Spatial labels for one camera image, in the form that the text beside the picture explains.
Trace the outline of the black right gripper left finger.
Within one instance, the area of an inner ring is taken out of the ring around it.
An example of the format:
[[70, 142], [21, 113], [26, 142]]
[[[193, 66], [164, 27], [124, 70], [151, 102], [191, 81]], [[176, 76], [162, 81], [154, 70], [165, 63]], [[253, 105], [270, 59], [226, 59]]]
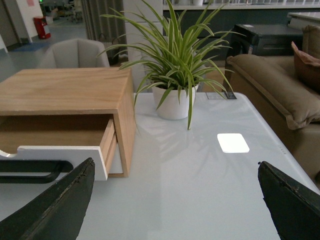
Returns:
[[0, 222], [2, 240], [75, 240], [80, 233], [95, 181], [87, 158], [70, 173]]

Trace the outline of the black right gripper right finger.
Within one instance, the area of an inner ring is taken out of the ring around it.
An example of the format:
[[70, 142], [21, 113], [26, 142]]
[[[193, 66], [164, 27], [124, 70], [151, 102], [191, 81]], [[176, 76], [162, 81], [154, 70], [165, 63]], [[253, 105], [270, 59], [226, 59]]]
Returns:
[[266, 161], [257, 176], [280, 239], [318, 240], [320, 195]]

